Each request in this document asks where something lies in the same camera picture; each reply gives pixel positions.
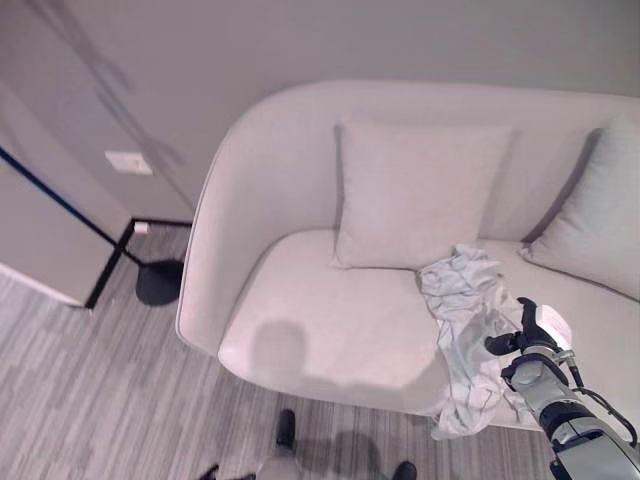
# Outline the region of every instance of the sofa armrest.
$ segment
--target sofa armrest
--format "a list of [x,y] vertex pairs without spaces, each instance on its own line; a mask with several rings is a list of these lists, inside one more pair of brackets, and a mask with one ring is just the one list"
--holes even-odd
[[[296,110],[274,118],[275,97],[229,131],[196,211],[176,331],[210,355],[217,356],[236,300],[265,250],[290,233],[336,222],[333,131],[301,129]],[[327,161],[306,161],[309,148],[325,152]]]

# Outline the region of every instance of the white cloth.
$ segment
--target white cloth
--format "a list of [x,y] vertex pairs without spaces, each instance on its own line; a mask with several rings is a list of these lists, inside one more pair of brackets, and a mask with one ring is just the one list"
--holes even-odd
[[[506,391],[500,361],[486,350],[484,340],[518,330],[522,306],[505,289],[499,263],[477,248],[455,246],[451,257],[423,268],[420,279],[440,325],[438,347],[450,380],[449,399],[431,436],[472,435],[491,422]],[[507,400],[521,410],[521,399]]]

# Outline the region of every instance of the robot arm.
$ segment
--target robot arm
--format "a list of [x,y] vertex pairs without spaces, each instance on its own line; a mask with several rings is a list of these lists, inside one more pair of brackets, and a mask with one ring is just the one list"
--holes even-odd
[[[551,472],[558,480],[640,480],[640,458],[633,426],[600,395],[584,388],[571,351],[570,331],[560,315],[548,306],[538,307],[527,298],[520,332],[488,337],[487,350],[506,355],[520,350],[502,371],[509,388],[520,393],[551,442],[555,460]],[[566,363],[576,383],[569,387],[560,366]],[[580,401],[576,392],[592,396],[629,429],[627,444]]]

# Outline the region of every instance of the sofa cushion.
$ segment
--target sofa cushion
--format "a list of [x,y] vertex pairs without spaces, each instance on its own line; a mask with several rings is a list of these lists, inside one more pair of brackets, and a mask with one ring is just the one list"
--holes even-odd
[[[551,305],[569,323],[573,349],[585,386],[603,395],[638,428],[640,426],[640,303],[624,295],[525,262],[518,242],[479,241],[489,258],[502,265],[507,287]],[[587,406],[621,434],[626,431],[594,402]]]
[[640,300],[639,192],[640,125],[619,118],[602,133],[560,213],[522,256]]
[[271,249],[236,307],[220,361],[273,390],[436,414],[448,375],[415,274],[331,267],[334,235],[296,233]]

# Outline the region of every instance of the baseboard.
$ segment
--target baseboard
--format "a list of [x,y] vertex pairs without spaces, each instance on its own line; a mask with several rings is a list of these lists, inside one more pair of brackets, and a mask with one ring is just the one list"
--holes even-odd
[[182,222],[182,221],[178,221],[178,220],[164,220],[161,218],[140,218],[140,217],[134,217],[132,220],[132,222],[144,222],[144,223],[149,223],[151,225],[164,225],[166,227],[184,227],[184,228],[191,228],[193,226],[193,223],[191,222]]
[[107,281],[111,277],[111,274],[113,273],[113,269],[116,268],[116,264],[118,263],[118,260],[120,260],[122,251],[127,248],[127,245],[129,244],[129,240],[131,240],[134,227],[137,222],[144,222],[151,225],[163,225],[168,227],[180,227],[180,228],[191,228],[193,225],[191,222],[180,222],[175,220],[164,220],[159,218],[135,217],[129,220],[129,223],[125,227],[124,231],[122,232],[122,235],[120,236],[120,239],[118,240],[118,246],[114,247],[113,253],[109,257],[109,260],[107,260],[107,263],[104,266],[102,273],[98,277],[98,281],[96,282],[95,287],[93,287],[93,290],[89,295],[89,298],[85,302],[84,304],[85,308],[88,308],[91,310],[98,303],[98,298],[100,298],[100,294],[102,294],[102,291],[104,290],[104,287],[106,286]]

